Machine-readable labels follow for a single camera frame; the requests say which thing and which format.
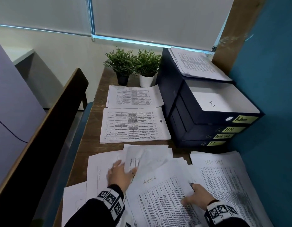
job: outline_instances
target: qr code pattern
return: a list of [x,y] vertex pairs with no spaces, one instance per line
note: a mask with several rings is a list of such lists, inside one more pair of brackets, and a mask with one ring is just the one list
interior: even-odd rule
[[238,213],[236,212],[236,210],[233,207],[231,207],[231,206],[227,206],[227,207],[228,207],[228,209],[230,210],[231,213],[235,213],[235,214],[238,215]]
[[121,207],[121,205],[120,205],[120,203],[118,202],[115,206],[114,206],[114,211],[115,211],[115,213],[116,213],[116,215],[118,216],[119,215],[119,213],[121,212],[121,210],[122,210],[122,207]]
[[219,213],[228,213],[227,208],[225,205],[216,206],[219,210]]
[[104,198],[108,194],[108,191],[102,191],[99,195],[98,198]]
[[113,195],[113,194],[109,194],[106,198],[105,198],[105,200],[109,203],[109,204],[113,204],[114,203],[114,201],[116,200],[117,198]]
[[219,213],[217,212],[216,208],[213,208],[213,209],[209,210],[209,213],[210,213],[212,219],[214,219],[214,218],[219,216]]

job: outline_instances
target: teal wall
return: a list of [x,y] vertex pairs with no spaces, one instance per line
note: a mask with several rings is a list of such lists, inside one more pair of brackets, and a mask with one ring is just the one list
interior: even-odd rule
[[274,226],[292,226],[292,0],[267,0],[230,77],[266,115],[236,135]]

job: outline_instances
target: roller blind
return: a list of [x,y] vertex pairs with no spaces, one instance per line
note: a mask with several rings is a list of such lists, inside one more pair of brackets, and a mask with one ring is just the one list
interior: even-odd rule
[[0,24],[90,35],[85,0],[0,0]]
[[92,0],[95,34],[211,50],[233,0]]

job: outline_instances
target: patterned cuff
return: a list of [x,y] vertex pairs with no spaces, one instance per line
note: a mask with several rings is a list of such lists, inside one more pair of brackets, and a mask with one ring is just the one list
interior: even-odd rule
[[113,189],[104,189],[96,199],[102,201],[109,209],[114,221],[118,221],[125,210],[121,196]]
[[243,219],[235,210],[233,205],[227,204],[225,202],[214,202],[208,205],[204,216],[209,226],[217,225],[221,221],[230,217]]

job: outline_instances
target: binder label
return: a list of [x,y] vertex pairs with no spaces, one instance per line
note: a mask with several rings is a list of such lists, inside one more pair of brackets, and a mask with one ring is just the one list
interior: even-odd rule
[[222,131],[222,133],[239,133],[245,128],[245,126],[228,126]]
[[256,116],[237,116],[236,119],[234,119],[232,122],[238,122],[238,123],[253,123],[258,117]]
[[235,134],[217,134],[213,139],[230,139]]
[[219,146],[223,145],[226,141],[215,141],[215,142],[209,142],[207,146]]

